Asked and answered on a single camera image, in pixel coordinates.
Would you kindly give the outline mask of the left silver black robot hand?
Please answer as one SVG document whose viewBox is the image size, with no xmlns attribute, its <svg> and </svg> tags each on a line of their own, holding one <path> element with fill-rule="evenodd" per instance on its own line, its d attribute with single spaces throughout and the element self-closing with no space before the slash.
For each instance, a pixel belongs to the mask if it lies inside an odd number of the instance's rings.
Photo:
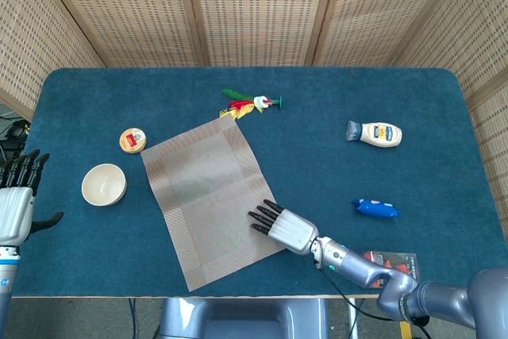
<svg viewBox="0 0 508 339">
<path fill-rule="evenodd" d="M 36 149 L 1 165 L 1 246 L 19 247 L 36 232 L 58 224 L 64 213 L 43 221 L 33 220 L 35 197 L 49 153 Z"/>
</svg>

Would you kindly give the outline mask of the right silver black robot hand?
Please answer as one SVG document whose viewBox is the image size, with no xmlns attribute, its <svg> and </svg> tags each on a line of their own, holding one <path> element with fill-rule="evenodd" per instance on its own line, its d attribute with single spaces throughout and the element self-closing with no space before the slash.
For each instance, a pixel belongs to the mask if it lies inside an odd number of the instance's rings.
<svg viewBox="0 0 508 339">
<path fill-rule="evenodd" d="M 263 200 L 263 205 L 257 206 L 255 211 L 249 211 L 248 216 L 255 220 L 250 225 L 252 229 L 300 256 L 310 254 L 311 246 L 318 238 L 315 224 L 268 199 Z"/>
</svg>

